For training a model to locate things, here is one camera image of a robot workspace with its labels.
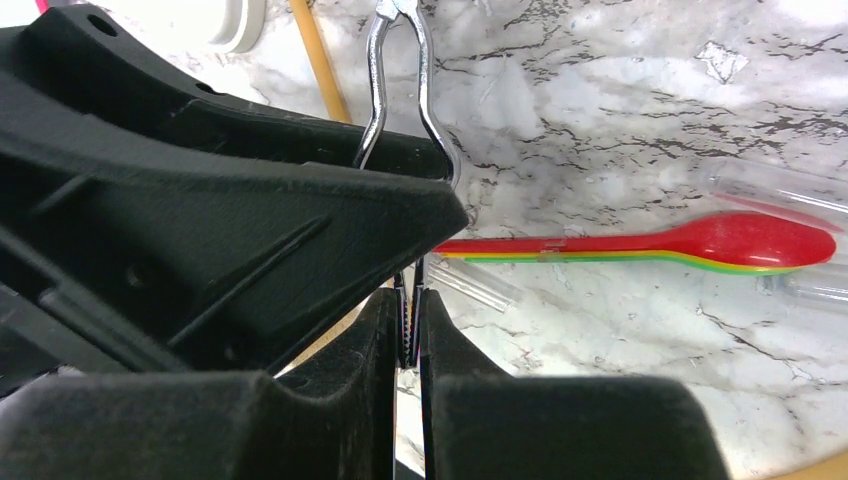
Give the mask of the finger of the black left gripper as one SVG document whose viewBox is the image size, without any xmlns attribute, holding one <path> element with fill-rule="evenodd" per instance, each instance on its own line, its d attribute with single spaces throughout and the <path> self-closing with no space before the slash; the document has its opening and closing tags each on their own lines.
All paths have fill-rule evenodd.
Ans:
<svg viewBox="0 0 848 480">
<path fill-rule="evenodd" d="M 462 230 L 447 159 L 214 91 L 105 12 L 1 32 L 1 391 L 84 372 L 274 373 Z"/>
</svg>

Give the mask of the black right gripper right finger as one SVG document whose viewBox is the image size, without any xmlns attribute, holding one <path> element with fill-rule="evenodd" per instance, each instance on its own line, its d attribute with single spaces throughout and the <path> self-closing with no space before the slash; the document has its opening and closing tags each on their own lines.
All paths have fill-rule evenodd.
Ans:
<svg viewBox="0 0 848 480">
<path fill-rule="evenodd" d="M 724 479 L 700 404 L 652 376 L 515 377 L 454 325 L 440 295 L 419 320 L 429 479 Z"/>
</svg>

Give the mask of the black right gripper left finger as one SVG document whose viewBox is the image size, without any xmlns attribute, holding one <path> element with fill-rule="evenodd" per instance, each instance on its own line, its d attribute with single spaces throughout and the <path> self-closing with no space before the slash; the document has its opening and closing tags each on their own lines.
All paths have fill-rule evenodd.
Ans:
<svg viewBox="0 0 848 480">
<path fill-rule="evenodd" d="M 390 479 L 396 300 L 280 377 L 131 373 L 24 298 L 1 295 L 5 479 Z"/>
</svg>

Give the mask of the yellow rubber tubing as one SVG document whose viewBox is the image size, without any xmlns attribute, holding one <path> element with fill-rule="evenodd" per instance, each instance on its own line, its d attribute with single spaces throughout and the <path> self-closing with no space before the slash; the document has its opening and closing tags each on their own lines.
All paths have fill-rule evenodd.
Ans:
<svg viewBox="0 0 848 480">
<path fill-rule="evenodd" d="M 309 59 L 325 109 L 333 121 L 351 123 L 351 116 L 338 87 L 320 30 L 306 0 L 289 0 L 294 20 Z"/>
</svg>

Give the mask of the metal crucible tongs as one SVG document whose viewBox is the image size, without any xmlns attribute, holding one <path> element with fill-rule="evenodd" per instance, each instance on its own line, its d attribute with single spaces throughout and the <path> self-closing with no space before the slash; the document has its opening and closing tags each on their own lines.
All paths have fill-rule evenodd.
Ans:
<svg viewBox="0 0 848 480">
<path fill-rule="evenodd" d="M 400 100 L 399 94 L 392 95 L 385 72 L 384 45 L 389 31 L 399 21 L 408 22 L 417 42 L 416 92 L 409 96 L 416 102 L 421 120 L 420 127 L 412 125 L 410 103 L 391 108 L 391 100 Z M 398 127 L 402 133 L 418 136 L 428 135 L 430 144 L 448 162 L 447 173 L 442 181 L 456 188 L 460 180 L 461 159 L 455 142 L 436 117 L 433 108 L 434 43 L 431 30 L 419 1 L 378 1 L 374 19 L 366 39 L 366 60 L 371 95 L 371 114 L 354 157 L 354 166 L 366 167 L 381 133 L 387 126 Z M 393 277 L 393 290 L 398 298 L 400 334 L 399 366 L 412 369 L 418 365 L 420 348 L 420 325 L 423 316 L 423 294 L 429 278 L 429 257 L 418 259 L 414 264 L 411 281 L 405 280 L 400 271 Z"/>
</svg>

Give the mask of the small glass funnel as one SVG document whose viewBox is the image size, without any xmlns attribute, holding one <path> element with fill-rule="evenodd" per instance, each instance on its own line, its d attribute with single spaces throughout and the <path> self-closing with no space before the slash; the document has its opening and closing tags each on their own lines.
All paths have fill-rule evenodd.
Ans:
<svg viewBox="0 0 848 480">
<path fill-rule="evenodd" d="M 520 290 L 497 276 L 461 260 L 429 257 L 429 278 L 492 310 L 504 313 L 522 297 Z"/>
</svg>

